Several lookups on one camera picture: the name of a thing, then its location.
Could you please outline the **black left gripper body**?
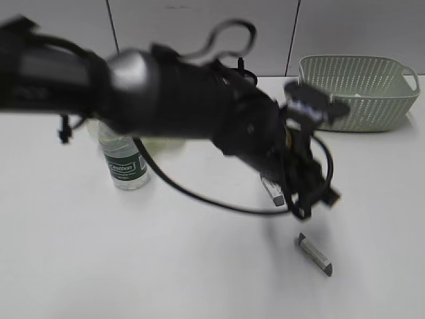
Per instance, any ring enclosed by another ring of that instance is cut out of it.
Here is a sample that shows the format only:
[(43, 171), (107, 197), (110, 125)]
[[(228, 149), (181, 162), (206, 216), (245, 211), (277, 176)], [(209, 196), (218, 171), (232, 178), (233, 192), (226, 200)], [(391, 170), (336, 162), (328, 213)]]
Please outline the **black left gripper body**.
[(331, 152), (315, 132), (348, 116), (350, 106), (299, 80), (286, 83), (284, 93), (286, 104), (278, 112), (285, 134), (278, 138), (278, 178), (268, 177), (280, 186), (287, 210), (306, 220), (317, 203), (332, 207), (341, 198), (331, 184)]

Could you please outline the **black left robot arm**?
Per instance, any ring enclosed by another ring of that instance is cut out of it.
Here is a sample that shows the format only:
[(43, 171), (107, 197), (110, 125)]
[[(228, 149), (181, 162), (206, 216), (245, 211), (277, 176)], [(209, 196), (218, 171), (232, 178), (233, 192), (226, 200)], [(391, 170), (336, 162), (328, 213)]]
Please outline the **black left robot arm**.
[(62, 143), (72, 135), (71, 116), (96, 119), (133, 138), (150, 168), (180, 189), (154, 162), (141, 138), (210, 140), (282, 190), (286, 213), (303, 221), (317, 203), (334, 205), (334, 165), (324, 150), (322, 167), (311, 152), (315, 132), (345, 117), (350, 107), (304, 83), (284, 87), (284, 105), (221, 63), (254, 46), (256, 27), (243, 19), (219, 23), (205, 45), (189, 54), (153, 44), (106, 60), (60, 37), (40, 34), (17, 16), (1, 24), (1, 111), (57, 114)]

